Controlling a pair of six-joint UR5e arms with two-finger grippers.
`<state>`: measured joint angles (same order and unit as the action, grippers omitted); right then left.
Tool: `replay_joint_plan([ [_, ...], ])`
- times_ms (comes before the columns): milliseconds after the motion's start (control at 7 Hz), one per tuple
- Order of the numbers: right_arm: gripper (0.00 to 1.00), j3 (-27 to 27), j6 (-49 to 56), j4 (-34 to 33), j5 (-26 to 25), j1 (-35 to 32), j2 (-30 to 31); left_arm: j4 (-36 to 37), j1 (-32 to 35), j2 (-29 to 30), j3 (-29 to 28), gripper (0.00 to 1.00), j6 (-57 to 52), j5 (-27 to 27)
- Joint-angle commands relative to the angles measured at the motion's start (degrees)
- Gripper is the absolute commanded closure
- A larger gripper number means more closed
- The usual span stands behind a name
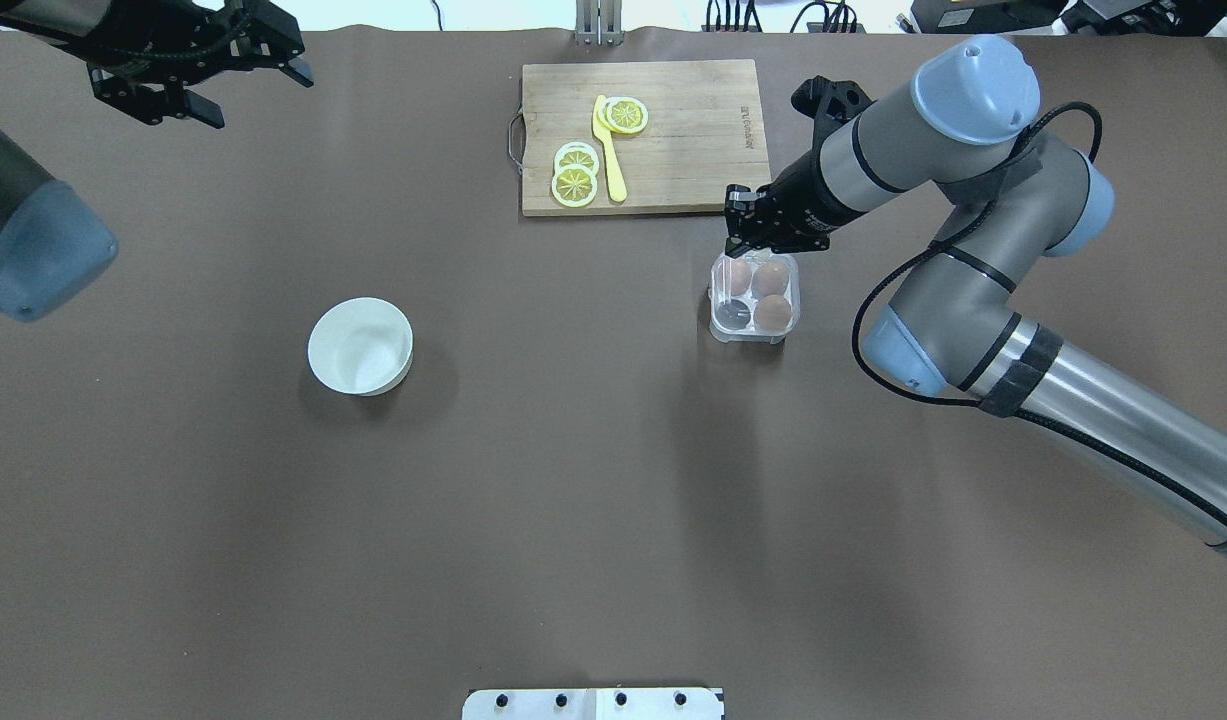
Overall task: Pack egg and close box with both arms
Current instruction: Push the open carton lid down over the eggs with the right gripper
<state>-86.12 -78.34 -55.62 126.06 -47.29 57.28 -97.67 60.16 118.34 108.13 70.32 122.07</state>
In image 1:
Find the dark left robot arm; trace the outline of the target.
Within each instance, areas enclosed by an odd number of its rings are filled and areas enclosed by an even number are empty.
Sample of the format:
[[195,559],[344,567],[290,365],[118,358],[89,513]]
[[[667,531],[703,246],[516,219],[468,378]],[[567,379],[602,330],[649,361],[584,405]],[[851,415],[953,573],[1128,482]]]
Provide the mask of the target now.
[[[225,128],[198,85],[276,69],[310,87],[298,20],[274,1],[0,1],[0,28],[83,61],[97,101],[147,126]],[[0,129],[0,315],[36,323],[72,301],[118,255],[107,224],[67,183]]]

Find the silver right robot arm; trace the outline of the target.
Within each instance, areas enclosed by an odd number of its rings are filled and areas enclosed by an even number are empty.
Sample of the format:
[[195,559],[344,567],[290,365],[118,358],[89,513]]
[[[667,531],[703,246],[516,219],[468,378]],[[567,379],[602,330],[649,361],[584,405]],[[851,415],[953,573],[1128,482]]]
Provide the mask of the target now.
[[964,38],[882,99],[815,76],[791,105],[814,121],[810,148],[764,186],[728,186],[724,254],[825,251],[845,224],[936,184],[952,211],[861,302],[856,366],[897,396],[1083,446],[1227,561],[1227,435],[1010,305],[1039,259],[1083,249],[1110,222],[1099,110],[1040,113],[1033,67],[1001,36]]

